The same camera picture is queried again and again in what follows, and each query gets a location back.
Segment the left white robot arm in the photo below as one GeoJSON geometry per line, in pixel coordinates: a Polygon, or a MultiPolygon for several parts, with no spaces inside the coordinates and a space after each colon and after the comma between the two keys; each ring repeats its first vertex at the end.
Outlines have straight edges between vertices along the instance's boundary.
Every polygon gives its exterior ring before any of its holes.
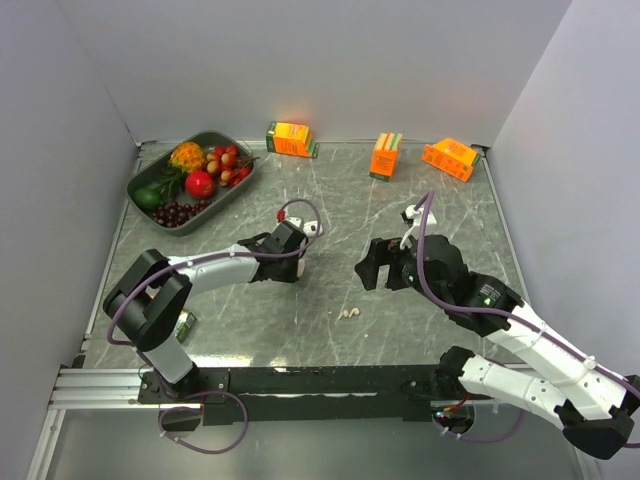
{"type": "Polygon", "coordinates": [[[146,250],[106,295],[103,311],[160,375],[165,394],[187,401],[201,389],[201,380],[174,333],[186,301],[227,285],[296,282],[304,271],[304,250],[317,231],[303,228],[299,219],[283,220],[271,233],[208,254],[166,257],[146,250]]]}

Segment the white earbud charging case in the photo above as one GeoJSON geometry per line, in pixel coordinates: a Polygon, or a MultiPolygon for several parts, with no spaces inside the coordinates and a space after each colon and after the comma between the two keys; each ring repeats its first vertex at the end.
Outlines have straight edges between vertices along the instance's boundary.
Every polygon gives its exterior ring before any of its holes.
{"type": "Polygon", "coordinates": [[[317,221],[305,222],[303,231],[308,238],[321,237],[323,235],[323,227],[317,221]]]}

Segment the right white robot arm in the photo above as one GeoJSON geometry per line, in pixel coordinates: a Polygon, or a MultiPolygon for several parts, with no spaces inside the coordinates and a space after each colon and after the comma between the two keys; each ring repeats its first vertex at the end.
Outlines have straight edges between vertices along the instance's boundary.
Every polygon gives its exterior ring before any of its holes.
{"type": "Polygon", "coordinates": [[[363,287],[373,290],[383,266],[389,269],[386,288],[414,289],[458,326],[506,349],[535,372],[527,375],[452,347],[437,367],[444,396],[466,392],[509,403],[547,420],[597,459],[633,448],[638,376],[619,375],[580,352],[502,281],[469,270],[459,249],[442,235],[411,239],[408,246],[398,238],[376,238],[354,270],[363,287]]]}

